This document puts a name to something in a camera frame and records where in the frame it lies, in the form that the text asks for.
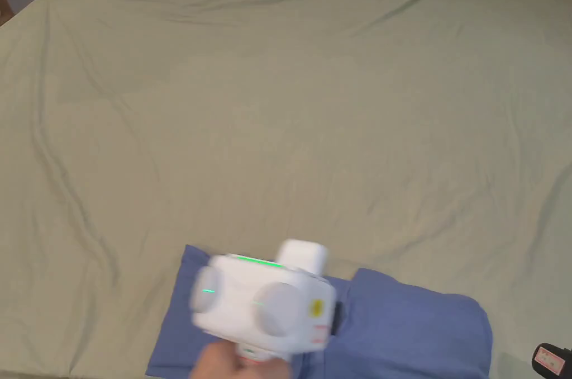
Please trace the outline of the person's left hand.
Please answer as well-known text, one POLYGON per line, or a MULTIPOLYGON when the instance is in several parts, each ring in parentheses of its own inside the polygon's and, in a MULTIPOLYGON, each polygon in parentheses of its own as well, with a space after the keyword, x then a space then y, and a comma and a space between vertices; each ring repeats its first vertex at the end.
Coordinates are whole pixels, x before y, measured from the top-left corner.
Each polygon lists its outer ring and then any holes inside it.
POLYGON ((218 340, 208 345, 199 356, 189 378, 290 378, 290 365, 280 358, 259 364, 243 364, 235 345, 218 340))

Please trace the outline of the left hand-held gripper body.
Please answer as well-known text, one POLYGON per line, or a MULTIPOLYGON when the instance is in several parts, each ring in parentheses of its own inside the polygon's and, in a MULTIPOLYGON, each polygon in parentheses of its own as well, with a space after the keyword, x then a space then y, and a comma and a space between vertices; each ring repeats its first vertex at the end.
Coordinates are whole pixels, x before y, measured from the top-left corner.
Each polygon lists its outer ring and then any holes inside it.
POLYGON ((274 260, 215 255, 200 268, 189 298, 192 323, 235 345, 244 364, 326 349, 341 304, 323 276, 324 245, 285 240, 274 260))

